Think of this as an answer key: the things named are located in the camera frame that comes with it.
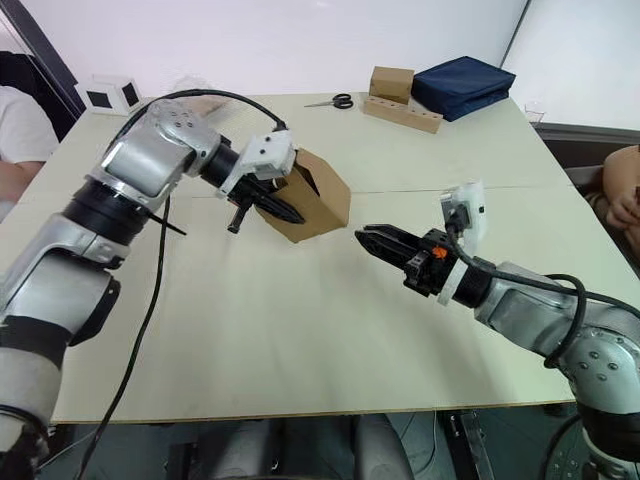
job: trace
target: robotic arm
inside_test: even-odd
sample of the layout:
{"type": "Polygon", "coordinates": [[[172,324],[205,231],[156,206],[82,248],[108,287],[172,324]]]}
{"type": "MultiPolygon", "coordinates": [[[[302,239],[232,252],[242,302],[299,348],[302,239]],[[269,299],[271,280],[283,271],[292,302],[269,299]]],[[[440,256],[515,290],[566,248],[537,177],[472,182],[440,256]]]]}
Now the robotic arm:
{"type": "Polygon", "coordinates": [[[183,174],[200,176],[236,205],[237,233],[251,205],[292,223],[304,219],[273,197],[290,173],[291,135],[254,137],[238,154],[179,101],[153,102],[116,137],[67,208],[52,215],[8,270],[0,290],[0,478],[32,478],[47,453],[67,346],[94,337],[120,291],[110,270],[183,174]]]}
{"type": "MultiPolygon", "coordinates": [[[[496,278],[504,272],[560,286],[509,262],[496,267],[476,257],[464,265],[466,255],[452,233],[469,226],[466,207],[454,201],[443,208],[459,226],[450,228],[456,222],[448,221],[447,233],[432,229],[417,237],[391,225],[367,225],[356,237],[371,255],[403,270],[404,285],[424,296],[443,295],[457,276],[453,300],[473,308],[477,321],[516,345],[548,358],[569,333],[576,297],[496,278]]],[[[587,302],[580,329],[554,363],[569,381],[582,417],[591,456],[584,478],[640,479],[640,317],[587,302]]]]}

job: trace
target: navy blue bag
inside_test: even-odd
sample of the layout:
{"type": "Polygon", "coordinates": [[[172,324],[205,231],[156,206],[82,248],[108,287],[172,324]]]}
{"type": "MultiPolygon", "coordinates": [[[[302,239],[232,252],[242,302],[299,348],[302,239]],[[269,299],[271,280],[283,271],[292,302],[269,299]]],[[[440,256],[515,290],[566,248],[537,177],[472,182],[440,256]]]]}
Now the navy blue bag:
{"type": "Polygon", "coordinates": [[[471,57],[460,57],[418,73],[411,94],[448,121],[507,98],[516,76],[471,57]]]}

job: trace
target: wooden holder with holes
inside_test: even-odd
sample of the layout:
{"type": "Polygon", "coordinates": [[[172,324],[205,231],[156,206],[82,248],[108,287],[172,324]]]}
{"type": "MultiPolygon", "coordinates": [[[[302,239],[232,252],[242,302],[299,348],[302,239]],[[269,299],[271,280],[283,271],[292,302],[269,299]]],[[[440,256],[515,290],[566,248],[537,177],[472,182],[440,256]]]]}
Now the wooden holder with holes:
{"type": "Polygon", "coordinates": [[[439,113],[419,111],[380,97],[368,97],[364,101],[363,111],[367,115],[430,133],[436,133],[442,122],[442,115],[439,113]]]}

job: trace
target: black square on box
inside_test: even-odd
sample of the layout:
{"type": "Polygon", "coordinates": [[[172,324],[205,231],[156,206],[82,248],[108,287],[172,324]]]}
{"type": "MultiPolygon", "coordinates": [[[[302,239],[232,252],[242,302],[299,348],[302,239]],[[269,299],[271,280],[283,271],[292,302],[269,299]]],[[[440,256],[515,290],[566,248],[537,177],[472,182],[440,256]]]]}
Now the black square on box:
{"type": "Polygon", "coordinates": [[[136,89],[133,88],[133,84],[131,82],[122,87],[122,93],[124,93],[124,98],[127,100],[130,107],[133,107],[138,103],[139,99],[136,95],[136,89]]]}
{"type": "Polygon", "coordinates": [[[90,92],[87,90],[87,95],[89,96],[91,105],[93,105],[94,107],[112,108],[111,102],[109,101],[109,96],[106,93],[90,92]]]}

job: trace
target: cardboard box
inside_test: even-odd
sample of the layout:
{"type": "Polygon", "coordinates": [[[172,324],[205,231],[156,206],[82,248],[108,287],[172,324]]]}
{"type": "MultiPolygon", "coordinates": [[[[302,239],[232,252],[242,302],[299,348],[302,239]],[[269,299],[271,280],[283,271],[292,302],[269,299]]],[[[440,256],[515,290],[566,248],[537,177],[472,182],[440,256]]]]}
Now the cardboard box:
{"type": "Polygon", "coordinates": [[[298,243],[349,223],[351,190],[320,157],[299,149],[293,170],[277,183],[281,188],[274,196],[298,210],[305,223],[288,223],[257,210],[269,225],[292,242],[298,243]]]}
{"type": "Polygon", "coordinates": [[[413,70],[375,67],[371,75],[369,95],[407,105],[411,98],[413,70]]]}

